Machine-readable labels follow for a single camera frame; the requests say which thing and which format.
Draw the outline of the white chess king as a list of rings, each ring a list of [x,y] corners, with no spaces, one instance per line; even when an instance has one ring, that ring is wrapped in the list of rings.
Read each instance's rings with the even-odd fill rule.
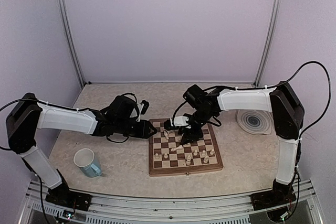
[[[190,165],[191,164],[191,159],[192,159],[192,156],[189,154],[187,157],[186,157],[186,165]]]

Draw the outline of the white chess piece back row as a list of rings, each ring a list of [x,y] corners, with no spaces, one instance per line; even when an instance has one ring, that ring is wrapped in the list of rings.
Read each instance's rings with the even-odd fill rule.
[[[203,163],[206,164],[206,163],[208,163],[208,161],[209,161],[209,157],[208,157],[208,156],[205,156],[204,159],[203,159]]]

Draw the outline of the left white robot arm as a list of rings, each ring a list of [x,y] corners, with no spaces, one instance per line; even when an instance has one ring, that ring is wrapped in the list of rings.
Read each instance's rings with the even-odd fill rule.
[[[73,131],[106,138],[117,133],[126,139],[149,139],[157,133],[150,121],[141,118],[149,107],[148,101],[138,103],[133,93],[116,96],[101,110],[68,108],[38,100],[33,93],[27,93],[12,103],[15,107],[6,118],[8,151],[18,154],[64,206],[73,201],[74,195],[67,189],[61,173],[38,147],[35,140],[37,129]]]

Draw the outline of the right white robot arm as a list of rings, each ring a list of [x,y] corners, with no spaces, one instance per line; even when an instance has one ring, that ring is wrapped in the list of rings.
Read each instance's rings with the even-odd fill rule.
[[[269,201],[281,204],[289,196],[300,155],[304,108],[293,88],[282,81],[263,88],[213,86],[202,89],[193,85],[183,94],[185,103],[195,111],[183,116],[173,115],[170,123],[183,132],[188,143],[201,138],[201,128],[220,113],[237,112],[237,121],[247,131],[256,132],[266,122],[275,130],[279,140],[279,159]]]

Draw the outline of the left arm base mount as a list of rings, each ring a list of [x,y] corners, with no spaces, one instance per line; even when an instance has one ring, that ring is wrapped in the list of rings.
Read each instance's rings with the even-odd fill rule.
[[[46,201],[74,210],[88,211],[92,196],[75,191],[49,191]]]

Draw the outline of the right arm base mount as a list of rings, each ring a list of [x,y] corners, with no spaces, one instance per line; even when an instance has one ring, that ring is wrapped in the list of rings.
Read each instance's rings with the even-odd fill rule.
[[[280,191],[273,190],[254,193],[250,197],[254,211],[283,205],[296,200],[294,192],[284,195]]]

